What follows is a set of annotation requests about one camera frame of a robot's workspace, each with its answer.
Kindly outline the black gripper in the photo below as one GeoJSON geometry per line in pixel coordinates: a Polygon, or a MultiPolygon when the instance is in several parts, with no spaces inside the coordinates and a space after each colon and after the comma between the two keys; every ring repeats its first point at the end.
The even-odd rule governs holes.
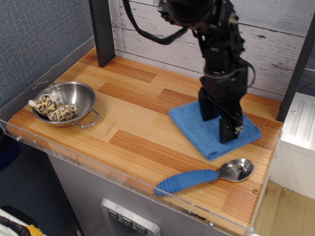
{"type": "Polygon", "coordinates": [[[238,32],[227,36],[198,34],[199,46],[205,59],[202,88],[198,94],[204,121],[220,118],[220,142],[237,139],[243,132],[240,99],[246,93],[247,66],[240,62],[245,40],[238,32]]]}

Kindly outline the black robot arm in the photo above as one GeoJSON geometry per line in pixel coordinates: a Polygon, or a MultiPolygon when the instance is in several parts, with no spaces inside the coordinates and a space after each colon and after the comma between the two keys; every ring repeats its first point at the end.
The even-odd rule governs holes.
{"type": "Polygon", "coordinates": [[[166,21],[187,27],[198,39],[205,59],[199,91],[202,119],[220,118],[221,143],[237,139],[243,130],[240,100],[247,92],[249,66],[240,57],[245,41],[233,4],[228,0],[165,0],[159,8],[166,21]]]}

